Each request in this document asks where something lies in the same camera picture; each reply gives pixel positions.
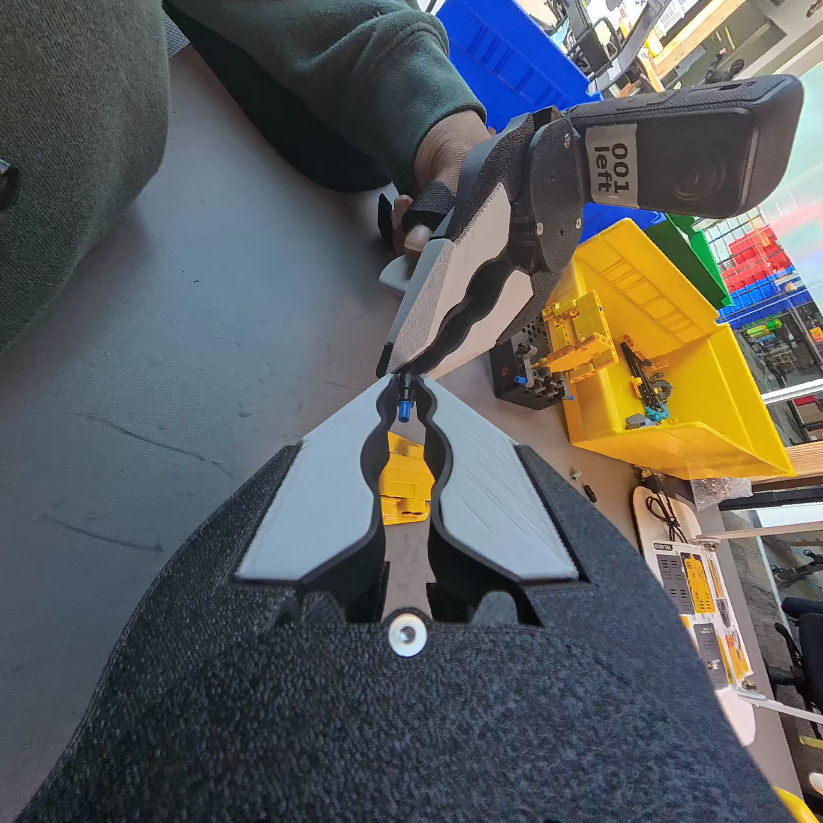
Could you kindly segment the yellow grey lego build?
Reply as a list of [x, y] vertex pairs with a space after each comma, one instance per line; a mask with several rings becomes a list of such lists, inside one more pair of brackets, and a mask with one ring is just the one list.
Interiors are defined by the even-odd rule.
[[619, 361], [602, 301], [591, 290], [571, 300], [549, 302], [529, 342], [518, 344], [516, 384], [550, 401], [572, 400], [571, 386]]

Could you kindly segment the wooden table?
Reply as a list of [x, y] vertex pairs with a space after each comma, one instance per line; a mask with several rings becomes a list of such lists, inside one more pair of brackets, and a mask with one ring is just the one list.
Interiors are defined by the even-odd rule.
[[822, 441], [786, 449], [795, 474], [791, 477], [758, 478], [752, 481], [753, 492], [784, 491], [822, 486]]

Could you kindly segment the rack of red blue bins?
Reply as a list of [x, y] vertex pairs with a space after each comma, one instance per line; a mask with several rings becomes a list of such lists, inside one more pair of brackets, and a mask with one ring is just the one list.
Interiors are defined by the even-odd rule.
[[807, 286], [762, 216], [716, 229], [711, 246], [731, 301], [719, 311], [721, 323], [743, 331], [793, 309], [811, 310], [814, 300]]

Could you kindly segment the white board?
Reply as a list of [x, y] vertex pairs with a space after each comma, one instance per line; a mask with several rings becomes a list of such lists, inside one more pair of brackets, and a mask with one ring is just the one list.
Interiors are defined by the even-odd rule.
[[[715, 552], [716, 560], [724, 578], [716, 545], [695, 540], [702, 533], [702, 529], [694, 510], [688, 504], [671, 499], [664, 492], [654, 492], [646, 487], [639, 486], [633, 491], [632, 507], [642, 555], [643, 549], [652, 541], [674, 541], [692, 544]], [[728, 586], [727, 592], [732, 602]], [[707, 675], [704, 664], [701, 659], [700, 661]], [[755, 709], [751, 703], [742, 698], [742, 693], [749, 689], [757, 689], [754, 682], [754, 670], [753, 674], [744, 682], [742, 688], [731, 687], [721, 691], [715, 691], [713, 688], [726, 720], [732, 726], [739, 743], [743, 746], [750, 746], [756, 738]]]

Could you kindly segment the green storage bin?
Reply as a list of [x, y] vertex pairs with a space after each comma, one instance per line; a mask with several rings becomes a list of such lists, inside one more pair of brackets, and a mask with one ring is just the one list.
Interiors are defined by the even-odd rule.
[[733, 300], [705, 234], [695, 228], [695, 221], [693, 216], [665, 213], [643, 231], [694, 288], [721, 312], [731, 308]]

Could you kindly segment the blue storage bin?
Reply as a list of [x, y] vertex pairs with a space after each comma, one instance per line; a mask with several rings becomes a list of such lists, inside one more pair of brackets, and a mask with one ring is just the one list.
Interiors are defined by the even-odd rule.
[[589, 79], [514, 1], [446, 1], [436, 16], [449, 59], [502, 132], [512, 118], [603, 100]]

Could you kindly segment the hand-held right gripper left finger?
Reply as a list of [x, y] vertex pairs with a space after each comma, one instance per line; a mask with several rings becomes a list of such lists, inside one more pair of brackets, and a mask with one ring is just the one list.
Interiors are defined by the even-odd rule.
[[385, 529], [378, 479], [389, 460], [394, 377], [371, 387], [297, 446], [234, 569], [235, 583], [329, 595], [350, 622], [380, 622]]

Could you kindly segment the yellow lego panel assembly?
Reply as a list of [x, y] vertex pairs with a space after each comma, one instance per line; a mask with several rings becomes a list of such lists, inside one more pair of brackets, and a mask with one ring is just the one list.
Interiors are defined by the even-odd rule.
[[389, 459], [378, 479], [385, 527], [424, 522], [430, 515], [435, 480], [424, 459], [424, 446], [389, 431]]

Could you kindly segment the bubble wrap sheet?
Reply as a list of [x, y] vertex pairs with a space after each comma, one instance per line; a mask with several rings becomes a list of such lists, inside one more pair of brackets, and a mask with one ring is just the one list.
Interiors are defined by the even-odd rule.
[[747, 478], [705, 478], [690, 481], [696, 511], [705, 511], [733, 499], [753, 496], [751, 481]]

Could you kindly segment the loose lego gear parts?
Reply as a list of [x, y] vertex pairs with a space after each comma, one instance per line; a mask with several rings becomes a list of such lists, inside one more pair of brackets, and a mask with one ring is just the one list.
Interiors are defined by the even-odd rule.
[[625, 429], [641, 430], [675, 425], [677, 418], [669, 408], [673, 385], [665, 374], [668, 361], [652, 360], [629, 335], [623, 335], [621, 350], [631, 375], [631, 391], [642, 406], [640, 413], [625, 419]]

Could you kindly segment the yellow storage bin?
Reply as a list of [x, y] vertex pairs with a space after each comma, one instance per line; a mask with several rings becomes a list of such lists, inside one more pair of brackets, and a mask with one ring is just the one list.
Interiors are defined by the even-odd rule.
[[[618, 361], [571, 388], [563, 407], [572, 445], [685, 480], [795, 476], [733, 330], [633, 221], [578, 246], [550, 300], [592, 291]], [[673, 387], [659, 424], [628, 428], [643, 406], [626, 337]]]

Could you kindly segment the person's left forearm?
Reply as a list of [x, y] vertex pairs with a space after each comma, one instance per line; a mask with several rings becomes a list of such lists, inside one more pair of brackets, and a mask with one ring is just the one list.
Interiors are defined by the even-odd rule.
[[479, 99], [417, 2], [169, 2], [175, 20], [238, 48], [335, 138], [409, 193], [422, 139]]

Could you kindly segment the person's left hand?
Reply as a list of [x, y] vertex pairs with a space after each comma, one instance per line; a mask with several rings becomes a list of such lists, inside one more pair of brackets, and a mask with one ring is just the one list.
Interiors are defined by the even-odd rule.
[[417, 261], [432, 230], [416, 225], [409, 232], [402, 228], [402, 219], [421, 191], [433, 181], [442, 183], [455, 197], [460, 174], [472, 149], [494, 137], [496, 130], [473, 110], [465, 110], [442, 119], [422, 139], [412, 166], [409, 193], [396, 196], [392, 206], [393, 256], [406, 256]]

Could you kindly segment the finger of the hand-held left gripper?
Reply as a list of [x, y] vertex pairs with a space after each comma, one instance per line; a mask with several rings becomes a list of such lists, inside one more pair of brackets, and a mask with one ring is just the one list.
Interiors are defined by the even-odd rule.
[[499, 257], [509, 239], [509, 196], [499, 182], [455, 240], [430, 240], [421, 253], [389, 332], [377, 376], [406, 370], [435, 343], [472, 278]]
[[440, 378], [494, 348], [520, 311], [533, 297], [530, 275], [513, 270], [505, 276], [490, 270], [471, 288], [466, 307], [438, 333], [419, 358], [419, 373]]

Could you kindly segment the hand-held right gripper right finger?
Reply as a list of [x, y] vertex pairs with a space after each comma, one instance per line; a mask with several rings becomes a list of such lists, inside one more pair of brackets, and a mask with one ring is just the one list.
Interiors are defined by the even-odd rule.
[[417, 378], [435, 479], [427, 599], [438, 622], [540, 622], [529, 590], [580, 569], [518, 443], [434, 379]]

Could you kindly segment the lego instruction booklet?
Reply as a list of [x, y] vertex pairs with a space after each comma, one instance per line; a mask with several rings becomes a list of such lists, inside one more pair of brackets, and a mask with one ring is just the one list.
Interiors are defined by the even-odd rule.
[[753, 670], [715, 552], [652, 541], [643, 556], [673, 601], [715, 691], [742, 688]]

